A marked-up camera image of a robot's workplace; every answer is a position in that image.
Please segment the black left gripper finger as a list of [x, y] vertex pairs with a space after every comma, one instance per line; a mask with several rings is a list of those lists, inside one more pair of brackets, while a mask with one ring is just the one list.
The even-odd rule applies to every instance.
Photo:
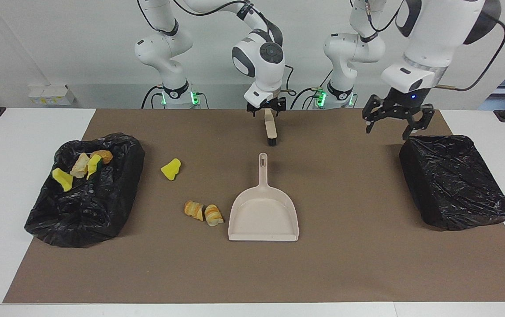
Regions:
[[408, 140], [410, 134], [418, 131], [424, 130], [428, 128], [433, 116], [434, 116], [434, 107], [433, 106], [421, 106], [420, 112], [422, 116], [419, 120], [415, 120], [413, 117], [417, 114], [419, 110], [417, 108], [412, 108], [409, 111], [406, 111], [405, 119], [408, 122], [408, 126], [403, 132], [403, 140]]
[[367, 123], [366, 133], [369, 134], [374, 124], [386, 118], [386, 111], [383, 109], [385, 99], [376, 95], [371, 95], [363, 107], [363, 119]]

